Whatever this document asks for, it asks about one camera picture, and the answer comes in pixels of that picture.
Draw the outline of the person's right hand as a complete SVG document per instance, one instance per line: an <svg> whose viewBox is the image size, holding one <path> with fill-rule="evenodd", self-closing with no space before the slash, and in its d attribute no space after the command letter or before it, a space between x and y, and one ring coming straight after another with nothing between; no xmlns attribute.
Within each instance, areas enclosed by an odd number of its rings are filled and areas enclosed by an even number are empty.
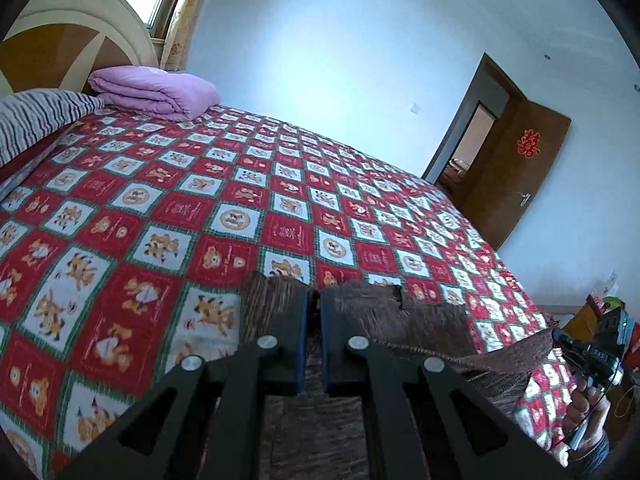
<svg viewBox="0 0 640 480"><path fill-rule="evenodd" d="M570 394L570 404L562 421L566 436L584 425L585 432L577 448L570 448L570 458L579 460L592 452L606 436L604 425L611 403L602 390L588 387L580 376L575 377L576 388Z"/></svg>

